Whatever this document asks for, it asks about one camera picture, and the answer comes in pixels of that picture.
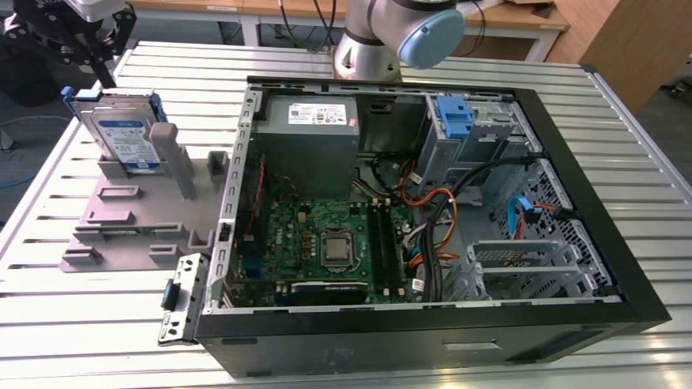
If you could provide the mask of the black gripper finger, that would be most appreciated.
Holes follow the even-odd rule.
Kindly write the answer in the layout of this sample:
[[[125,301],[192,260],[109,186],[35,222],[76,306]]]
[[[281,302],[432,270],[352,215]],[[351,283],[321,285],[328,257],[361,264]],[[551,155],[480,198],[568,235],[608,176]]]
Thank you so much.
[[[4,21],[4,39],[29,52],[59,62],[75,65],[81,71],[100,77],[104,73],[104,51],[100,29],[87,23],[48,19],[37,24],[23,19]]]
[[[135,9],[128,2],[108,2],[105,14],[112,17],[113,27],[101,39],[100,84],[103,88],[115,88],[116,82],[109,71],[109,63],[116,56],[123,54],[131,33],[135,29]]]

